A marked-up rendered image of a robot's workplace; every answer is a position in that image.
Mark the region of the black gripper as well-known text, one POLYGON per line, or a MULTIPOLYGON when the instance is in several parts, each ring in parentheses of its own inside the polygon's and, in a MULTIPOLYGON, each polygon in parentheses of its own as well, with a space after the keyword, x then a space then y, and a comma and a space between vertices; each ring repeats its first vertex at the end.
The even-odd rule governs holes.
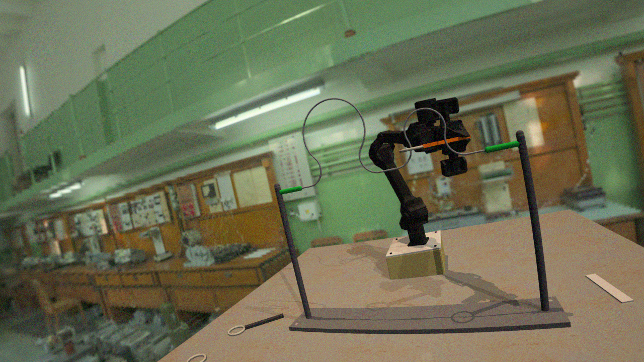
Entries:
MULTIPOLYGON (((441 113, 445 124, 446 124, 446 139, 448 138, 457 138, 457 137, 470 137, 470 134, 465 129, 461 120, 451 121, 449 119, 449 114, 459 112, 459 104, 457 97, 452 97, 444 100, 437 100, 432 102, 432 109, 441 113)), ((444 140, 444 124, 440 118, 441 124, 438 127, 438 130, 435 130, 434 138, 435 142, 444 140)), ((465 152, 465 147, 469 143, 470 138, 466 138, 460 141, 449 142, 448 145, 454 151, 458 153, 465 152)), ((439 149, 442 149, 442 154, 448 155, 449 159, 441 160, 441 169, 442 174, 446 177, 453 175, 460 175, 468 171, 467 161, 464 156, 460 156, 457 153, 453 153, 449 150, 449 147, 446 144, 439 144, 437 146, 439 149)))

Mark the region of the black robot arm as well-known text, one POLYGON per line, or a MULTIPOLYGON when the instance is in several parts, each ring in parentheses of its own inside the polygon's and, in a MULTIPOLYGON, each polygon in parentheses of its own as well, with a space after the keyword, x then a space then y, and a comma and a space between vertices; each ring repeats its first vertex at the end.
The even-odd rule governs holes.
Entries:
MULTIPOLYGON (((432 102, 436 98, 415 103, 416 109, 431 108, 432 102)), ((430 110, 419 110, 417 113, 418 122, 410 124, 406 130, 406 136, 411 143, 411 147, 417 147, 424 144, 435 142, 434 134, 438 127, 434 127, 434 123, 439 121, 439 117, 433 118, 433 112, 430 110), (432 128, 434 127, 434 128, 432 128)), ((376 140, 369 148, 369 157, 372 162, 380 167, 383 171, 391 168, 396 168, 394 162, 394 149, 395 144, 404 144, 404 147, 410 147, 407 142, 404 131, 384 131, 377 135, 376 140), (385 143, 385 144, 384 144, 385 143), (388 143, 388 144, 387 144, 388 143)), ((425 147, 423 149, 414 150, 417 152, 434 153, 439 151, 437 146, 425 147)), ((399 225, 401 229, 407 230, 409 233, 410 243, 408 246, 425 245, 429 237, 425 235, 423 224, 428 223, 428 209, 421 197, 415 197, 411 192, 404 178, 398 169, 384 172, 389 180, 396 196, 400 200, 401 219, 399 225)))

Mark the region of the beige flat bar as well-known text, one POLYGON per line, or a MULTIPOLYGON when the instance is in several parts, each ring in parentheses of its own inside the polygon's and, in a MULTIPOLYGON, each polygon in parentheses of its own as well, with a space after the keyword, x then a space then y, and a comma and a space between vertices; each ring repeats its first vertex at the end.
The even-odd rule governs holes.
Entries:
POLYGON ((599 287, 601 287, 603 290, 605 290, 606 293, 609 293, 612 297, 617 299, 619 302, 621 303, 634 302, 634 300, 628 297, 628 295, 626 295, 625 293, 622 293, 620 290, 618 290, 616 287, 609 284, 607 281, 599 277, 597 274, 586 275, 586 277, 589 278, 591 281, 593 281, 595 284, 597 284, 599 287))

